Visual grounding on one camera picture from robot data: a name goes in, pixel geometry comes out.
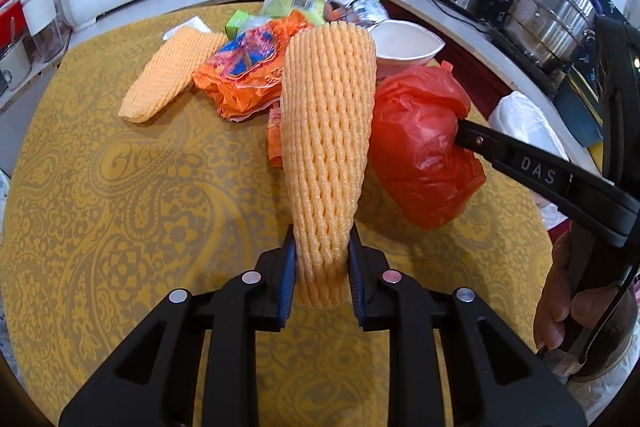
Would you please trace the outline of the person's right hand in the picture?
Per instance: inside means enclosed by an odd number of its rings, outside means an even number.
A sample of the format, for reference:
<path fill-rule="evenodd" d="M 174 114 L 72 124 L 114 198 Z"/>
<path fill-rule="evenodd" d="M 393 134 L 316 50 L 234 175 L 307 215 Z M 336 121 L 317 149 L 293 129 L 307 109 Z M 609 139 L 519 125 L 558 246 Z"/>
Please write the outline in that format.
<path fill-rule="evenodd" d="M 533 332 L 537 349 L 553 350 L 562 345 L 567 317 L 585 329 L 593 329 L 618 293 L 616 286 L 610 286 L 588 289 L 572 296 L 567 270 L 572 248 L 570 232 L 562 234 L 554 243 L 552 265 L 534 318 Z"/>

